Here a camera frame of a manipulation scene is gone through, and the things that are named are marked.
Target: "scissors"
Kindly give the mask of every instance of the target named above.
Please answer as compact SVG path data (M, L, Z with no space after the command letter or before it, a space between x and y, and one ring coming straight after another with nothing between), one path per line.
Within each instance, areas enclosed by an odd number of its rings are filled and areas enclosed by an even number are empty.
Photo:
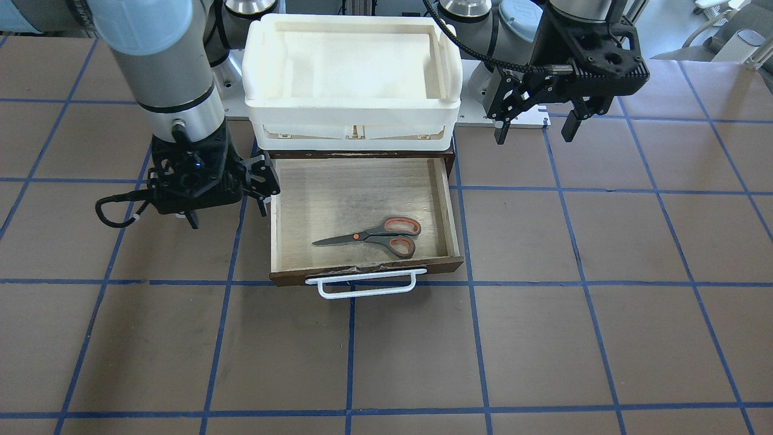
M316 246L337 245L351 241L364 241L386 246L401 259L409 259L416 252L416 244L410 237L421 233L421 225L410 217L388 217L381 225L350 235L325 238L312 243Z

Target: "scissor blade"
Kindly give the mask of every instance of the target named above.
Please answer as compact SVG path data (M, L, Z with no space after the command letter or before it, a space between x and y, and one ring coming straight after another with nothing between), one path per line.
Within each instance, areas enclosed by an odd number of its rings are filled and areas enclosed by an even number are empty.
M354 234L341 235L339 237L323 238L322 240L312 242L312 245L324 246L324 245L336 245L338 243L349 243L350 241L357 241L354 238Z

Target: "metal base plate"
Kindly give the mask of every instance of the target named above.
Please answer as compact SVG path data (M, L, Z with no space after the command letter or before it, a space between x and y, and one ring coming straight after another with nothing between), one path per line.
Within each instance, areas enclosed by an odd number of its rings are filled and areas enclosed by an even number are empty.
M456 125L462 127L493 127L491 119L486 118L483 106L472 96L467 82L470 80L472 71L481 63L480 60L461 60L462 83L461 83L461 107L459 108L459 117ZM511 128L542 128L550 126L550 117L547 115L545 106L534 106L529 111L518 115L510 122Z
M236 57L241 64L244 58L244 50L231 50L231 56ZM249 119L250 113L247 111L247 104L244 102L244 85L241 80L233 83L229 88L221 88L220 99L223 100L223 107L226 109L226 118L228 119Z

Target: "chair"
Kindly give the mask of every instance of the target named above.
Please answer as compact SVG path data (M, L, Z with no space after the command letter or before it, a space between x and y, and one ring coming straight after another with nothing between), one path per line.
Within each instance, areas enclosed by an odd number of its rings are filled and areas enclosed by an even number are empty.
M710 4L709 1L716 2L716 0L707 0L707 5ZM773 39L773 0L751 0L748 5L741 9L731 9L726 17L728 17L727 23L720 27L714 36L706 39L702 45L690 46L697 35L711 27L711 24L701 26L693 35L690 35L682 48L659 54L653 59L710 62L725 47L725 44L733 39L736 33L744 29L754 30L767 41ZM765 61L758 71L768 85L768 89L773 92L773 58Z

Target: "black cable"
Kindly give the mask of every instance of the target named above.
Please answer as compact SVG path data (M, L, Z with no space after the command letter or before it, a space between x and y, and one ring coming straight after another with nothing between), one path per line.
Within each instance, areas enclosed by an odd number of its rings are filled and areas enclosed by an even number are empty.
M220 42L223 44L223 48L231 50L231 45L228 43L228 35L226 34L226 27L223 25L223 0L215 1L215 27L217 27L217 34L220 36Z
M105 197L97 201L97 203L94 205L94 210L97 212L97 217L100 221L102 221L103 224L107 225L110 228L126 228L131 224L134 224L138 219L140 214L142 214L143 211L145 211L146 208L148 208L148 205L150 205L150 200L146 200L142 203L142 205L135 211L132 216L124 221L124 222L113 222L110 219L108 219L104 212L102 211L102 206L111 203L111 202L126 202L129 201L129 196L132 193L129 194L122 194L122 195L113 195L112 197Z
M493 56L494 49L496 49L496 40L499 37L499 7L494 6L491 11L492 14L492 29L491 39L489 40L489 50L486 51L486 56Z
M459 49L470 56L474 57L475 59L482 60L483 62L489 63L494 67L501 67L506 70L513 70L520 73L539 73L539 74L553 74L553 71L546 67L535 67L533 65L518 65L515 63L505 62L504 60L495 59L491 56L486 56L485 54L478 53L477 51L473 50L472 48L466 46L462 41L459 40L459 38L454 35L454 33L445 25L443 20L440 19L440 16L438 16L438 13L432 9L432 6L430 5L429 0L422 0L424 2L424 7L427 8L427 12L429 12L430 16L432 16L432 19L435 21L436 24L438 24L438 27L440 27L440 30L445 33L445 35L457 46Z

